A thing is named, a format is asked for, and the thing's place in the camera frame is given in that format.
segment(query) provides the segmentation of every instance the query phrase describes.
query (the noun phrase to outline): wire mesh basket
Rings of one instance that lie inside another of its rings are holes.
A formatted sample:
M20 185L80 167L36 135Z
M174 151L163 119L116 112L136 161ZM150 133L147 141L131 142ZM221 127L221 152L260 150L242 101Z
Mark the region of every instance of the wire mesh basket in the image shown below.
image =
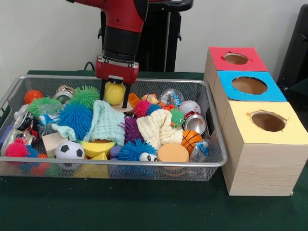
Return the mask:
M29 90L39 90L45 96L53 96L57 88L66 84L73 88L83 85L101 87L94 77L24 76L15 80L0 102L0 136L14 124L14 112L24 104L24 95ZM72 159L41 159L0 157L0 176L60 177L60 178L111 178L143 180L193 180L208 181L218 167L227 161L225 144L219 129L218 119L209 86L197 80L137 79L131 92L142 97L148 93L160 93L168 88L179 90L185 100L196 101L201 115L206 117L204 138L209 139L209 157L206 163L103 161ZM34 146L46 153L43 142Z

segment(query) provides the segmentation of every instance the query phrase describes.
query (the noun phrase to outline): red box top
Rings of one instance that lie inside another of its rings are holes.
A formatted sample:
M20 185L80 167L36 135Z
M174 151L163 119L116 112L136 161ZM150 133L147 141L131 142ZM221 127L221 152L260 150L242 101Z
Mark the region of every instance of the red box top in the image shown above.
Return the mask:
M209 47L217 71L268 71L255 48Z

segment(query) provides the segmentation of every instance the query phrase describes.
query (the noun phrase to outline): stacked wooden boxes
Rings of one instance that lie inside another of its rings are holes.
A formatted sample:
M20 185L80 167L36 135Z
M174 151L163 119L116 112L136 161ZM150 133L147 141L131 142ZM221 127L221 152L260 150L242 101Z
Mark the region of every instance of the stacked wooden boxes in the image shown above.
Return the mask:
M256 50L210 47L204 81L229 153L222 168L229 195L290 195L308 133Z

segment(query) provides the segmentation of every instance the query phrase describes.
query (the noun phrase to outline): circular hole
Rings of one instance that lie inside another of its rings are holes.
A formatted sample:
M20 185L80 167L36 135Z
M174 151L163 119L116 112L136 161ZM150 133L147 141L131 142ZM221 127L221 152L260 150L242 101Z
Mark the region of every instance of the circular hole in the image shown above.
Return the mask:
M284 120L279 115L271 112L256 113L252 116L252 121L265 131L277 132L285 127Z
M237 53L227 53L224 56L225 60L228 63L235 64L235 65L244 65L248 62L248 58L245 55L237 54Z
M253 77L238 77L232 81L232 85L237 90L252 95L263 94L268 89L263 81Z

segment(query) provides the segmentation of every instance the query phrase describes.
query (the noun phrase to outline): black cable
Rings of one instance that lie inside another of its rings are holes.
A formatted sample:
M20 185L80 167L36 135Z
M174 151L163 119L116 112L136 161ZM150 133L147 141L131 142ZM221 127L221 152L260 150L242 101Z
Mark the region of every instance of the black cable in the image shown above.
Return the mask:
M92 70L95 71L95 68L94 68L94 65L93 65L92 62L87 62L87 64L85 65L85 68L83 70L85 71L88 68L89 64L91 65Z

